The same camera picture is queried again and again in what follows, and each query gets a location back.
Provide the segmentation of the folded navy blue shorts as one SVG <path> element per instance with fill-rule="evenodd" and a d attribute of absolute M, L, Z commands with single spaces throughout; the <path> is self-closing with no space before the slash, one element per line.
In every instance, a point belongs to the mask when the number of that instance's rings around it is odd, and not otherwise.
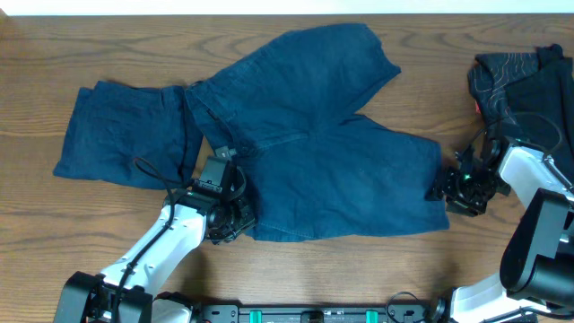
<path fill-rule="evenodd" d="M 134 165 L 140 157 L 172 188 L 191 179 L 203 134 L 181 86 L 132 88 L 99 81 L 78 91 L 53 174 L 163 189 Z"/>

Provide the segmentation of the black patterned garment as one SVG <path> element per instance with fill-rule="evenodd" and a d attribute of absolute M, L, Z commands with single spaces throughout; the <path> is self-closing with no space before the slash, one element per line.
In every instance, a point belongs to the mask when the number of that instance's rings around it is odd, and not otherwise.
<path fill-rule="evenodd" d="M 467 78 L 487 127 L 542 146 L 573 180 L 573 59 L 560 45 L 477 55 Z"/>

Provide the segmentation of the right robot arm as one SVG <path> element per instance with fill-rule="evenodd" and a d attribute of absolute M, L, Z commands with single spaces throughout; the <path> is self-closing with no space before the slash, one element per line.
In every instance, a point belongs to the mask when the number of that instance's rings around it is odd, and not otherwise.
<path fill-rule="evenodd" d="M 543 148 L 502 137 L 485 143 L 487 171 L 526 211 L 497 274 L 438 298 L 428 322 L 573 319 L 573 187 Z"/>

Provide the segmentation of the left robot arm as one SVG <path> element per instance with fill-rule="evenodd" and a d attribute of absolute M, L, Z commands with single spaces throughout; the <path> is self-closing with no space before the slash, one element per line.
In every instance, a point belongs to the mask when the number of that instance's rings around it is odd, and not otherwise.
<path fill-rule="evenodd" d="M 204 241 L 229 243 L 257 222 L 241 167 L 209 157 L 201 176 L 167 190 L 157 221 L 114 264 L 97 275 L 74 273 L 65 283 L 56 322 L 198 322 L 201 309 L 161 288 Z"/>

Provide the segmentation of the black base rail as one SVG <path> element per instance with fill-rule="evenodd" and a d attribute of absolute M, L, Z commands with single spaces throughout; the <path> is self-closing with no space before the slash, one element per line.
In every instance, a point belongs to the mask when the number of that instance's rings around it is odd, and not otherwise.
<path fill-rule="evenodd" d="M 273 307 L 235 304 L 203 305 L 198 323 L 435 323 L 448 322 L 444 309 L 418 303 L 362 307 Z"/>

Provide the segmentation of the navy blue denim shorts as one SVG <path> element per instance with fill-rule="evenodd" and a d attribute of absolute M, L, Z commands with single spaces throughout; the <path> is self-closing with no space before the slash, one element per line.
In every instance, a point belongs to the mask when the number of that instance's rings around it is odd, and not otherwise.
<path fill-rule="evenodd" d="M 399 74 L 365 24 L 290 31 L 186 89 L 196 125 L 248 178 L 255 240 L 446 230 L 427 193 L 439 144 L 361 109 Z"/>

